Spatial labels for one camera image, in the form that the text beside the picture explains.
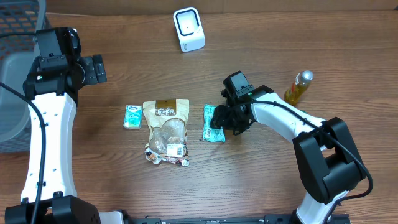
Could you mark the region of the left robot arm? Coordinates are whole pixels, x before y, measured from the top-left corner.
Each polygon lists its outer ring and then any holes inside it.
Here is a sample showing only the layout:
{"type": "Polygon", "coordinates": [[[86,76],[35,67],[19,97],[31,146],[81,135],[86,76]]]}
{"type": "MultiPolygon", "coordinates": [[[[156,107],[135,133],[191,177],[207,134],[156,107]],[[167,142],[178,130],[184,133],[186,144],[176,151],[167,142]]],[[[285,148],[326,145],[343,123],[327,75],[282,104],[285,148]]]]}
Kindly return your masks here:
{"type": "Polygon", "coordinates": [[[77,197],[72,172],[72,129],[78,92],[107,81],[100,54],[81,56],[77,31],[35,32],[39,56],[23,93],[1,86],[28,104],[31,120],[28,175],[20,205],[5,209],[6,223],[100,223],[98,209],[77,197]]]}

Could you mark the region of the teal snack packet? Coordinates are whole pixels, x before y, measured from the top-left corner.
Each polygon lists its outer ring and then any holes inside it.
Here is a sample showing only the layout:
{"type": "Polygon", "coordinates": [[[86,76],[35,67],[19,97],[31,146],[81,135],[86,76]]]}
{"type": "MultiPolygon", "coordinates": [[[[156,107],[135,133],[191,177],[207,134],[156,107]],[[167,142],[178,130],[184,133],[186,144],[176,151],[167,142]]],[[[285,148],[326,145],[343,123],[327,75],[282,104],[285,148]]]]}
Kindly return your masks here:
{"type": "Polygon", "coordinates": [[[209,104],[204,105],[203,108],[204,125],[203,125],[202,137],[204,140],[208,142],[225,142],[226,138],[224,135],[223,128],[215,129],[210,126],[215,108],[216,108],[215,105],[209,105],[209,104]]]}

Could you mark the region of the yellow drink bottle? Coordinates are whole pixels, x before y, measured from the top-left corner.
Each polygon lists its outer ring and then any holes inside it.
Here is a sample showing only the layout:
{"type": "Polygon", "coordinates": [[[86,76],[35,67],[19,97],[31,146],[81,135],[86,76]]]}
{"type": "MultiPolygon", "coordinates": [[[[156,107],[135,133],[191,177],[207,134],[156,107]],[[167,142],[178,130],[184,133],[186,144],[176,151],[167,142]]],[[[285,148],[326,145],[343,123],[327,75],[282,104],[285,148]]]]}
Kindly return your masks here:
{"type": "Polygon", "coordinates": [[[288,104],[295,106],[300,97],[309,88],[313,80],[313,72],[310,70],[304,70],[300,72],[293,81],[291,87],[289,87],[284,93],[284,101],[288,104]]]}

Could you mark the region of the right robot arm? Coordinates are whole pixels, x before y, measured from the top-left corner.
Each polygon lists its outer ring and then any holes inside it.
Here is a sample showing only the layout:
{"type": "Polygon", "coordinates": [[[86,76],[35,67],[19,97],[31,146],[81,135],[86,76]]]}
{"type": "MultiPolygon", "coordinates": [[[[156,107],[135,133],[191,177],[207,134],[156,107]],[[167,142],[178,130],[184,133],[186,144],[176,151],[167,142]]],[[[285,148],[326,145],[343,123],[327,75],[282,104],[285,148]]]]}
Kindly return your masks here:
{"type": "Polygon", "coordinates": [[[253,123],[264,124],[294,146],[300,179],[307,191],[290,214],[267,214],[259,223],[350,223],[336,215],[345,200],[367,196],[373,179],[365,167],[346,123],[324,120],[284,102],[267,87],[254,88],[238,71],[223,80],[225,105],[215,108],[210,126],[235,136],[253,123]]]}

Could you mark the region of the brown nut pouch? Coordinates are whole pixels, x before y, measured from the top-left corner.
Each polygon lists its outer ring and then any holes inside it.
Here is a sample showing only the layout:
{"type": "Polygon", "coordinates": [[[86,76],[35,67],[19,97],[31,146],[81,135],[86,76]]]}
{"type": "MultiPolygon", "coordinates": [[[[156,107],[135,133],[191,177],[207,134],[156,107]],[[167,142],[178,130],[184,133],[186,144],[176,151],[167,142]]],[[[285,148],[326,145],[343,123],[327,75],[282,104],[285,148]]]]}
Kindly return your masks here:
{"type": "Polygon", "coordinates": [[[166,155],[169,144],[185,144],[189,109],[188,99],[144,102],[143,113],[149,127],[146,149],[166,155]]]}

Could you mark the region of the teal tissue pack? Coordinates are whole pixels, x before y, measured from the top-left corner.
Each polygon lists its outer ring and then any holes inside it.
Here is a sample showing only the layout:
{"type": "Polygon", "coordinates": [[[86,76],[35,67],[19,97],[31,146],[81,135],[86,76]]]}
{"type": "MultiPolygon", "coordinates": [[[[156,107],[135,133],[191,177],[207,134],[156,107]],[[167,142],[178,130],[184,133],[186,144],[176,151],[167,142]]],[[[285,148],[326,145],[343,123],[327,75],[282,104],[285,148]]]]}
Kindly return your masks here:
{"type": "Polygon", "coordinates": [[[125,129],[140,129],[142,121],[142,106],[127,105],[123,126],[125,129]]]}

